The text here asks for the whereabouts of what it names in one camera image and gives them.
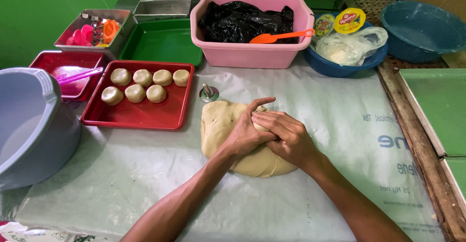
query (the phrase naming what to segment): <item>gray bucket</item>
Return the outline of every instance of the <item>gray bucket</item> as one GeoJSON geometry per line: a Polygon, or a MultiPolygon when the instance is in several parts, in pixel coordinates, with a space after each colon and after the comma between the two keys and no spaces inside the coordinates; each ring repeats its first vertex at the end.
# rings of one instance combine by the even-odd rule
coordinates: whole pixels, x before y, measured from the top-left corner
{"type": "Polygon", "coordinates": [[[0,70],[0,190],[50,177],[68,161],[80,135],[79,120],[47,72],[0,70]]]}

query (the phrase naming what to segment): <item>red plastic tray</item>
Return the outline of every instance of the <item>red plastic tray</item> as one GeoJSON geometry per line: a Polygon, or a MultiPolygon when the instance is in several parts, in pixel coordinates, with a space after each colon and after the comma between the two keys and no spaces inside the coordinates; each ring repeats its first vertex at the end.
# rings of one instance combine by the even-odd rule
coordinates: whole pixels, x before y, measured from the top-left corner
{"type": "MultiPolygon", "coordinates": [[[[53,77],[72,76],[90,69],[105,67],[102,53],[42,51],[29,67],[40,68],[53,77]]],[[[99,81],[99,75],[63,84],[61,98],[86,101],[99,81]]]]}
{"type": "Polygon", "coordinates": [[[86,106],[81,122],[88,126],[104,126],[127,129],[157,129],[176,131],[181,129],[184,114],[191,88],[194,66],[184,63],[152,62],[152,61],[125,61],[115,60],[108,64],[102,75],[94,94],[86,106]],[[131,81],[127,86],[118,86],[110,81],[110,75],[117,68],[125,68],[131,74],[139,69],[147,69],[152,74],[158,70],[166,69],[173,72],[184,69],[189,71],[188,86],[181,87],[172,83],[164,86],[167,98],[161,103],[152,103],[145,98],[140,103],[132,103],[126,97],[115,106],[108,106],[102,99],[102,91],[108,86],[114,86],[123,93],[125,89],[135,84],[131,81]]]}

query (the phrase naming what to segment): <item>human hand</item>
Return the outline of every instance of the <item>human hand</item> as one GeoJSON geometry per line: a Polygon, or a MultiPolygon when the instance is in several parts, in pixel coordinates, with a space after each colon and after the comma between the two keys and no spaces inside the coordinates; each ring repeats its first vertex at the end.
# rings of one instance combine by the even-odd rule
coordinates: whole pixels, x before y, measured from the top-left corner
{"type": "Polygon", "coordinates": [[[275,97],[265,97],[253,100],[241,114],[233,131],[220,148],[226,148],[230,153],[243,156],[251,152],[258,145],[277,139],[272,132],[263,132],[254,128],[251,116],[260,105],[275,101],[275,97]]]}
{"type": "Polygon", "coordinates": [[[267,143],[272,152],[301,169],[319,166],[323,154],[312,142],[303,123],[277,111],[254,112],[252,120],[280,137],[267,143]]]}

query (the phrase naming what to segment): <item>orange spatula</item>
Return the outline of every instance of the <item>orange spatula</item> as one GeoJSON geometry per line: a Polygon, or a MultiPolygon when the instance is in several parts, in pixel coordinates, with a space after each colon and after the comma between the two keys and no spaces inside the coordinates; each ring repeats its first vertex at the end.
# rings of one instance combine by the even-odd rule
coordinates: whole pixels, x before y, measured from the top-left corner
{"type": "Polygon", "coordinates": [[[300,37],[300,36],[311,37],[315,32],[316,31],[313,29],[308,29],[306,31],[292,32],[292,33],[273,35],[273,36],[271,34],[262,34],[262,35],[259,35],[253,38],[251,41],[249,41],[249,43],[250,44],[268,44],[268,43],[273,43],[277,41],[277,39],[279,38],[300,37]]]}

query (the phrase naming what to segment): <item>yellow lid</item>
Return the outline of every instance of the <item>yellow lid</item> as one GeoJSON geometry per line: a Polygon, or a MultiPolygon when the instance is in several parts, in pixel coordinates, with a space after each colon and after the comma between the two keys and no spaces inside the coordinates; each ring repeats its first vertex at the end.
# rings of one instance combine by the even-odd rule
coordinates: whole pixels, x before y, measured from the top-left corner
{"type": "Polygon", "coordinates": [[[349,34],[360,29],[366,21],[366,14],[359,8],[347,8],[335,18],[334,28],[342,34],[349,34]]]}
{"type": "Polygon", "coordinates": [[[335,22],[335,17],[331,14],[324,14],[316,19],[314,23],[314,30],[316,31],[316,36],[324,36],[330,31],[333,30],[333,23],[335,22]]]}

